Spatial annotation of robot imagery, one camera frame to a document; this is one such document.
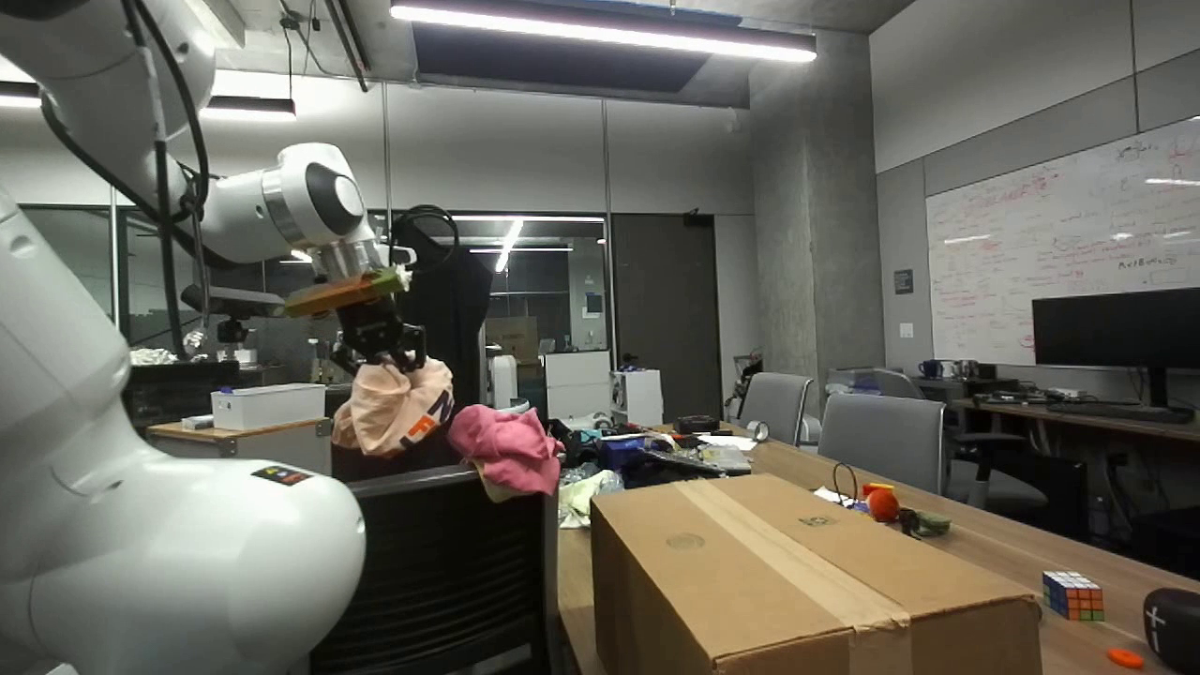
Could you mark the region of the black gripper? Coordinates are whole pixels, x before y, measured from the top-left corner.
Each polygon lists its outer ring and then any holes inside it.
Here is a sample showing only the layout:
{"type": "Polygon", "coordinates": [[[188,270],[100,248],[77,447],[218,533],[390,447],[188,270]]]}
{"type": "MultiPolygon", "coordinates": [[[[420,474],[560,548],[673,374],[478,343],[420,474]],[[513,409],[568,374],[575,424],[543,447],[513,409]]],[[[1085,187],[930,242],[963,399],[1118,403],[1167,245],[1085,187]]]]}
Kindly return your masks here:
{"type": "Polygon", "coordinates": [[[340,335],[333,344],[333,364],[360,372],[362,364],[395,364],[417,372],[423,364],[427,335],[405,317],[405,304],[368,302],[337,312],[340,335]]]}

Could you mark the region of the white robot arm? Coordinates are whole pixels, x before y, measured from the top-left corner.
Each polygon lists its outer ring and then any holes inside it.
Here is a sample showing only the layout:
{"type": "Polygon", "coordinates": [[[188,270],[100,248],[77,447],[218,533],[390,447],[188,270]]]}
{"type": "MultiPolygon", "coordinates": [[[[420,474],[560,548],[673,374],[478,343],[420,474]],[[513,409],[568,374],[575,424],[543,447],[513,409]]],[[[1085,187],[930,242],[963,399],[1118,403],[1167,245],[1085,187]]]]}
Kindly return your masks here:
{"type": "MultiPolygon", "coordinates": [[[[0,52],[51,134],[165,235],[223,263],[312,248],[352,307],[405,275],[333,144],[218,178],[198,139],[215,58],[173,0],[0,0],[0,52]]],[[[12,673],[287,675],[346,617],[362,513],[326,475],[176,457],[131,420],[135,362],[22,205],[0,219],[0,650],[12,673]]]]}

